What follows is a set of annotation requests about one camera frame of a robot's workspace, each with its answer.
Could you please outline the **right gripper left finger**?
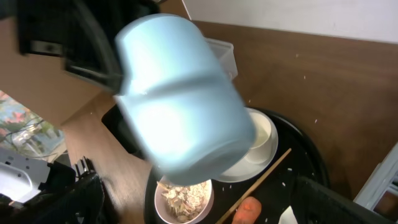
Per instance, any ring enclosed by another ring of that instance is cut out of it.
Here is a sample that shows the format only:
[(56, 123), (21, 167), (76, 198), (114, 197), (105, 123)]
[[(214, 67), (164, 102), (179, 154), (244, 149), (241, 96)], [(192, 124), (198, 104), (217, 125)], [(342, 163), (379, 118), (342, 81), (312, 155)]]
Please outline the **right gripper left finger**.
[(66, 72), (119, 93), (124, 74), (115, 37), (158, 12), (151, 0), (17, 0), (19, 52), (60, 57)]

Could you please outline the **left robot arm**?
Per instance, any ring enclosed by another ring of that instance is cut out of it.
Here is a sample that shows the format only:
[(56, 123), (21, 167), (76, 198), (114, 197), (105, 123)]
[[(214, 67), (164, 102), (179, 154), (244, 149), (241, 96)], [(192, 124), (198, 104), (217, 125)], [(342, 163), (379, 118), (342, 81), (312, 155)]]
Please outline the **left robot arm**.
[(12, 202), (1, 194), (1, 223), (119, 223), (93, 163), (83, 157), (73, 168), (59, 162), (49, 165), (40, 193), (26, 203)]

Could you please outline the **light blue cup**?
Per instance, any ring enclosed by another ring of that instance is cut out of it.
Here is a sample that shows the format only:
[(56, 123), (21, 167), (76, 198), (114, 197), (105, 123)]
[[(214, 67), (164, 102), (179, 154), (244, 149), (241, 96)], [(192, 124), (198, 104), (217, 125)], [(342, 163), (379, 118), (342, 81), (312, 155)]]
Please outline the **light blue cup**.
[(142, 17), (115, 42), (124, 78), (115, 99), (145, 157), (177, 185), (217, 178), (248, 152), (255, 127), (191, 21)]

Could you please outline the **grey round plate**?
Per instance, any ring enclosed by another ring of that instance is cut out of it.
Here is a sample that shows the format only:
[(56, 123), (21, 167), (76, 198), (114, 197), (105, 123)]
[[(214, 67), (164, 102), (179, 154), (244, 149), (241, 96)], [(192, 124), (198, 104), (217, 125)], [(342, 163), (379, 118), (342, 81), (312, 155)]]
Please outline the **grey round plate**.
[(248, 180), (258, 174), (260, 174), (266, 167), (269, 166), (271, 161), (273, 160), (274, 156), (276, 155), (277, 152), (277, 147), (279, 143), (279, 136), (277, 132), (277, 128), (271, 118), (267, 116), (268, 119), (271, 122), (272, 126), (272, 150), (271, 150), (271, 156), (263, 162), (262, 164), (252, 164), (245, 160), (245, 156), (235, 163), (231, 168), (223, 172), (219, 177), (216, 178), (217, 181), (220, 182), (227, 182), (227, 183), (235, 183), (235, 182), (242, 182), (245, 180)]

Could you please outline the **white paper cup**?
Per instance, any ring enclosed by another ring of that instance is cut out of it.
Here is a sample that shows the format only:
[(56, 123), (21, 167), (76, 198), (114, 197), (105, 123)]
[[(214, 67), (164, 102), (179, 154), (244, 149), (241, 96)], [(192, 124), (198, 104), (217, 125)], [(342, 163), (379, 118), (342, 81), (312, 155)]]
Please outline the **white paper cup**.
[(271, 122), (267, 116), (254, 109), (249, 109), (249, 114), (256, 128), (256, 137), (253, 145), (245, 156), (245, 160), (252, 164), (262, 164), (271, 156)]

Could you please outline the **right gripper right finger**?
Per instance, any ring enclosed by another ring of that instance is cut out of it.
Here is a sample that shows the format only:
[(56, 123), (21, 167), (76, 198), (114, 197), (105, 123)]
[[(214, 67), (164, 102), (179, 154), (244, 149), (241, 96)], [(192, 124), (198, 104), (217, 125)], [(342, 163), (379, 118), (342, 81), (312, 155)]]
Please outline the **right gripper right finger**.
[(393, 224), (307, 177), (297, 177), (290, 206), (298, 224)]

